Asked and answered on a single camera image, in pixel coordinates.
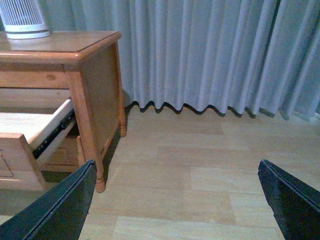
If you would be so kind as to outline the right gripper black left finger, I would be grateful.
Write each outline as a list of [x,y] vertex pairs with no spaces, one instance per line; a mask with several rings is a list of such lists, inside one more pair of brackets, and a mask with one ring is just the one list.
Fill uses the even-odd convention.
[[0,226],[2,240],[77,240],[96,184],[94,160],[54,186]]

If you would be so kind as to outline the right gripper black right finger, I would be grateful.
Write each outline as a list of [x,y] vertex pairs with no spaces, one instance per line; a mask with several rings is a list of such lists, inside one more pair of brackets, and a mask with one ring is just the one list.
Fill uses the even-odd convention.
[[264,196],[286,240],[320,238],[320,192],[272,162],[258,166]]

